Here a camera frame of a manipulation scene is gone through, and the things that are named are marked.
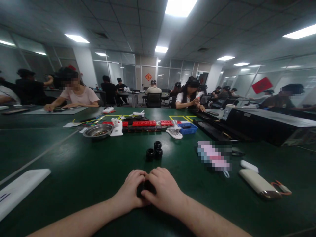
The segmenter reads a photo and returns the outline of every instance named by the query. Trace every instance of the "water bottle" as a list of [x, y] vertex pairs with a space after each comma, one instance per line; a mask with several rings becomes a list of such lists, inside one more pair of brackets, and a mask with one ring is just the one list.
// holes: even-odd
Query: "water bottle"
[[222, 117], [223, 120], [227, 120], [228, 115], [229, 115], [231, 109], [233, 109], [233, 108], [236, 108], [236, 105], [233, 105], [233, 104], [227, 104], [226, 105], [225, 110], [224, 110], [224, 114], [223, 114], [223, 117]]

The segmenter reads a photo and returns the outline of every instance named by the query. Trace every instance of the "blue plastic basket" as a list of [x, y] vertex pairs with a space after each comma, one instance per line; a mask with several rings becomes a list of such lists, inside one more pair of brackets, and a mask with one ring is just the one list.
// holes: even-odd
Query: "blue plastic basket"
[[186, 129], [180, 129], [180, 133], [182, 133], [183, 135], [186, 135], [186, 134], [192, 134], [192, 133], [196, 133], [197, 131], [197, 127], [192, 124], [192, 123], [180, 123], [178, 124], [179, 127], [185, 127], [185, 126], [191, 126], [191, 128], [186, 128]]

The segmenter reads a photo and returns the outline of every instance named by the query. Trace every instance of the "white power bank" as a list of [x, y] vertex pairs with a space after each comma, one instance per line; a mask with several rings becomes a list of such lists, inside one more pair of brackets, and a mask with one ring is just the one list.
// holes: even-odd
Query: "white power bank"
[[267, 200], [273, 200], [282, 197], [281, 194], [271, 184], [269, 184], [255, 171], [245, 169], [240, 170], [239, 174], [262, 198]]

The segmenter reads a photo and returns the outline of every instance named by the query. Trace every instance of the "office room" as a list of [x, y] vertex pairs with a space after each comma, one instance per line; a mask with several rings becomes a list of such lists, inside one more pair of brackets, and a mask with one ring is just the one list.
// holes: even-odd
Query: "office room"
[[1, 1], [1, 236], [316, 236], [315, 11]]

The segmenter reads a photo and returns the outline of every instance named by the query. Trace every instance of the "black cylinder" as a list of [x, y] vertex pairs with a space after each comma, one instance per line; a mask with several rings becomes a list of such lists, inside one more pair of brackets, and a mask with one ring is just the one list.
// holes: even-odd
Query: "black cylinder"
[[154, 150], [156, 151], [158, 148], [161, 148], [161, 142], [160, 141], [155, 141], [154, 142]]
[[149, 148], [146, 152], [146, 158], [147, 158], [147, 161], [152, 161], [154, 159], [154, 156], [155, 156], [155, 151], [154, 149], [152, 148]]
[[156, 158], [157, 160], [160, 160], [160, 159], [162, 158], [162, 149], [161, 149], [161, 148], [158, 148], [158, 149], [156, 150], [155, 158]]

